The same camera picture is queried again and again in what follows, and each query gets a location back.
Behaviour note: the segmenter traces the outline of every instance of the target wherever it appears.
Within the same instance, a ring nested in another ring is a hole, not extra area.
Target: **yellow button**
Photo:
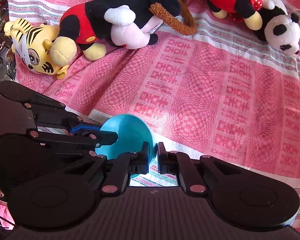
[[[91,36],[90,38],[87,38],[87,39],[86,39],[86,42],[93,41],[95,38],[96,38],[95,36]]]

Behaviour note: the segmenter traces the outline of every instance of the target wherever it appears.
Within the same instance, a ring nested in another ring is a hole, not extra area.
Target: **blue gripper part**
[[[71,128],[69,133],[75,134],[76,132],[80,132],[82,130],[99,131],[100,128],[101,128],[101,125],[97,125],[97,124],[93,124],[93,123],[79,124],[78,126]]]

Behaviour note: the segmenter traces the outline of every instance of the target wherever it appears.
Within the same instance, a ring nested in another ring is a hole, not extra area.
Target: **black circular pad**
[[[285,226],[300,207],[292,187],[256,173],[224,176],[211,200],[220,217],[247,230]]]
[[[18,88],[16,85],[9,85],[7,86],[7,90],[10,91],[11,93],[18,95],[21,92],[21,89]]]
[[[32,230],[75,225],[89,215],[94,205],[95,194],[89,184],[67,174],[31,180],[17,187],[8,198],[15,223]]]

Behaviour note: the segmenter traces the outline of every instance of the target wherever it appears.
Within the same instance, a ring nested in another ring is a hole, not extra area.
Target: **black ribbed surface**
[[[219,217],[203,198],[180,187],[128,187],[117,198],[102,200],[95,213],[67,231],[38,233],[18,228],[7,240],[300,240],[290,227],[249,232]]]

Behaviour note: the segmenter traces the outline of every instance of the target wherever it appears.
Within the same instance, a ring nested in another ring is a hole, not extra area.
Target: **tiger ear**
[[[21,31],[22,34],[26,34],[33,28],[32,24],[26,19],[18,18],[13,22],[13,28]]]
[[[50,51],[52,44],[52,41],[49,41],[47,39],[43,41],[43,47],[48,51]]]

